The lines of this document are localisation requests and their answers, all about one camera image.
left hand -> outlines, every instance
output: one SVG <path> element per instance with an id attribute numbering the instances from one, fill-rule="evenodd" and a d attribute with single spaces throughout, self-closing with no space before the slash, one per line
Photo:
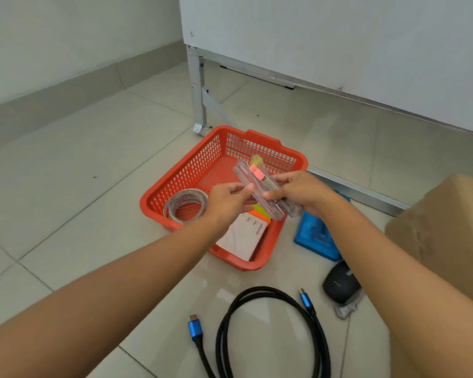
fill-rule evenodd
<path id="1" fill-rule="evenodd" d="M 208 195 L 208 206 L 204 216 L 213 219 L 220 235 L 223 236 L 238 215 L 254 209 L 256 204 L 252 197 L 254 185 L 245 187 L 242 183 L 217 184 Z"/>

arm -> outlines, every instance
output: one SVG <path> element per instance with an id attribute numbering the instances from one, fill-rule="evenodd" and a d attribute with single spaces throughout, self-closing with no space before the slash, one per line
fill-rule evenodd
<path id="1" fill-rule="evenodd" d="M 250 187 L 215 186 L 201 218 L 82 276 L 2 324 L 0 377 L 88 375 L 225 234 L 243 205 L 252 203 Z"/>
<path id="2" fill-rule="evenodd" d="M 391 333 L 431 377 L 473 377 L 473 301 L 390 241 L 358 209 L 306 172 L 278 175 L 289 197 L 327 225 Z"/>

orange plastic basket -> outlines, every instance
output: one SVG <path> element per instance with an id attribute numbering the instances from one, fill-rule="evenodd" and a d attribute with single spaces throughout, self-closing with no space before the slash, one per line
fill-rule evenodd
<path id="1" fill-rule="evenodd" d="M 243 132 L 233 127 L 219 126 L 142 196 L 140 208 L 144 215 L 174 231 L 182 224 L 163 216 L 164 204 L 170 197 L 186 188 L 198 188 L 209 193 L 216 184 L 239 181 L 233 172 L 237 159 L 248 162 L 253 154 L 261 155 L 271 174 L 306 170 L 308 167 L 303 154 L 282 146 L 277 139 L 252 130 Z M 177 217 L 187 220 L 198 209 L 199 206 L 189 209 L 187 204 L 181 207 L 183 212 L 177 211 Z M 283 225 L 284 221 L 272 220 L 251 261 L 242 260 L 217 245 L 209 252 L 242 271 L 259 269 L 270 259 Z"/>

pink eraser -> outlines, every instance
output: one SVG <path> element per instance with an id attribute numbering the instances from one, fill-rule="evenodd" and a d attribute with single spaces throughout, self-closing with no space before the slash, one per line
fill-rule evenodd
<path id="1" fill-rule="evenodd" d="M 264 180 L 265 174 L 263 171 L 261 171 L 259 168 L 256 167 L 256 169 L 252 172 L 258 180 Z"/>

forearm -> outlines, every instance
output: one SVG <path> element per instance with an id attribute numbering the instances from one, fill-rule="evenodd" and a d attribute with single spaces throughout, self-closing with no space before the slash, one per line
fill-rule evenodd
<path id="1" fill-rule="evenodd" d="M 392 243 L 338 196 L 319 210 L 338 248 L 417 367 L 473 376 L 473 301 Z"/>
<path id="2" fill-rule="evenodd" d="M 203 216 L 73 281 L 0 326 L 0 377 L 87 375 L 202 258 Z"/>

